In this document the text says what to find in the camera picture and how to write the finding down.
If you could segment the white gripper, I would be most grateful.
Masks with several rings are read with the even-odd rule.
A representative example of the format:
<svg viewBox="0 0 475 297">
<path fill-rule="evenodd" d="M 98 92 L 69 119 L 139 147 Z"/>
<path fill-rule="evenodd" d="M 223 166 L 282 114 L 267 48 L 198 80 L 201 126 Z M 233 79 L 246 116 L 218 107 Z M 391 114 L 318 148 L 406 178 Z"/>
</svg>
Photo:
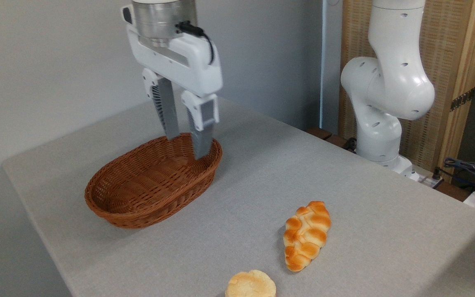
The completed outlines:
<svg viewBox="0 0 475 297">
<path fill-rule="evenodd" d="M 209 42 L 182 34 L 170 39 L 167 47 L 155 47 L 127 25 L 129 43 L 135 59 L 145 67 L 143 82 L 153 101 L 168 140 L 179 136 L 172 82 L 185 90 L 181 101 L 187 108 L 191 139 L 196 160 L 209 153 L 214 127 L 219 122 L 218 92 L 222 86 L 219 55 L 214 48 L 210 64 Z"/>
</svg>

